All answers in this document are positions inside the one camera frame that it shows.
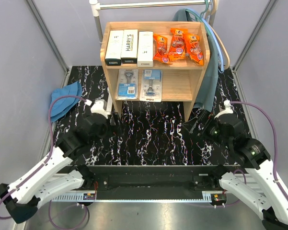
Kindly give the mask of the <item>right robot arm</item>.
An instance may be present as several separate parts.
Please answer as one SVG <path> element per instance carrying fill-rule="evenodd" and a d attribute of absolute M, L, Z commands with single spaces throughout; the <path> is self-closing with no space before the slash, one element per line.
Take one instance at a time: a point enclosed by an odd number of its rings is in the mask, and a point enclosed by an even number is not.
<path fill-rule="evenodd" d="M 214 190 L 225 190 L 247 205 L 267 230 L 288 230 L 288 190 L 279 180 L 274 162 L 264 145 L 247 137 L 244 123 L 231 109 L 217 115 L 201 111 L 190 129 L 196 139 L 204 138 L 226 147 L 229 155 L 256 181 L 262 194 L 239 182 L 224 165 L 208 173 L 206 182 Z"/>

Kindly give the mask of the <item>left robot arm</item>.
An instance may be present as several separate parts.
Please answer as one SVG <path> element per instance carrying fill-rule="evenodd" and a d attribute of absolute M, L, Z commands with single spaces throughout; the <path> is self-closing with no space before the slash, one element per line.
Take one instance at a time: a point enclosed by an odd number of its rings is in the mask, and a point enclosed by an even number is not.
<path fill-rule="evenodd" d="M 24 176 L 11 184 L 0 184 L 0 198 L 9 217 L 17 224 L 33 217 L 44 204 L 73 189 L 90 189 L 94 174 L 85 165 L 78 165 L 67 175 L 49 181 L 65 166 L 88 153 L 92 144 L 117 136 L 121 130 L 116 113 L 92 113 L 80 126 L 64 134 L 50 152 Z"/>

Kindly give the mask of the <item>orange razor pack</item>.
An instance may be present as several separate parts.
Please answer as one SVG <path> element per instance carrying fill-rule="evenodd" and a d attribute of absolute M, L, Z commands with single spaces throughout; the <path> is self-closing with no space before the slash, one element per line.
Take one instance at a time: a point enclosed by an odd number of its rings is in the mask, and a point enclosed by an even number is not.
<path fill-rule="evenodd" d="M 167 38 L 159 34 L 153 34 L 153 38 L 156 42 L 156 53 L 153 57 L 153 60 L 165 64 L 170 64 L 170 60 L 167 54 Z"/>
<path fill-rule="evenodd" d="M 184 35 L 188 33 L 186 28 L 171 28 L 173 34 L 171 45 L 168 52 L 168 58 L 171 62 L 179 59 L 185 59 L 185 41 Z"/>

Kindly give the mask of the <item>orange razor pack horizontal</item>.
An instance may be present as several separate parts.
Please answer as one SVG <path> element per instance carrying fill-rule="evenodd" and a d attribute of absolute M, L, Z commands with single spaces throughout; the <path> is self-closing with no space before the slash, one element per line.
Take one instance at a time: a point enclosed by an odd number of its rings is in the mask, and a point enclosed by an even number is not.
<path fill-rule="evenodd" d="M 199 44 L 200 37 L 196 34 L 186 33 L 184 34 L 184 41 L 186 53 L 190 59 L 196 64 L 203 66 L 203 53 Z"/>

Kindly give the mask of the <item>white Harry's razor box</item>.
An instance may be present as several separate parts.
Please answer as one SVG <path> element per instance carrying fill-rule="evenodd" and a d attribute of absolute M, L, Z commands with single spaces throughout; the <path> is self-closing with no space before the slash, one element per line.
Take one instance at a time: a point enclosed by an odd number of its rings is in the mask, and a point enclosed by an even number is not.
<path fill-rule="evenodd" d="M 123 64 L 136 64 L 138 53 L 138 30 L 124 30 L 121 60 Z"/>

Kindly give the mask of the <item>Gillette blister pack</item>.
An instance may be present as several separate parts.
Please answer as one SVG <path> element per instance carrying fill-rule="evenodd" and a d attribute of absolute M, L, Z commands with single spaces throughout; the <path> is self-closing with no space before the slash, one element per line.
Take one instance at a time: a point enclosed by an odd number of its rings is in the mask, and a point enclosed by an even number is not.
<path fill-rule="evenodd" d="M 141 78 L 140 101 L 162 101 L 162 70 L 144 69 Z"/>
<path fill-rule="evenodd" d="M 138 98 L 138 69 L 120 69 L 117 82 L 117 100 Z"/>

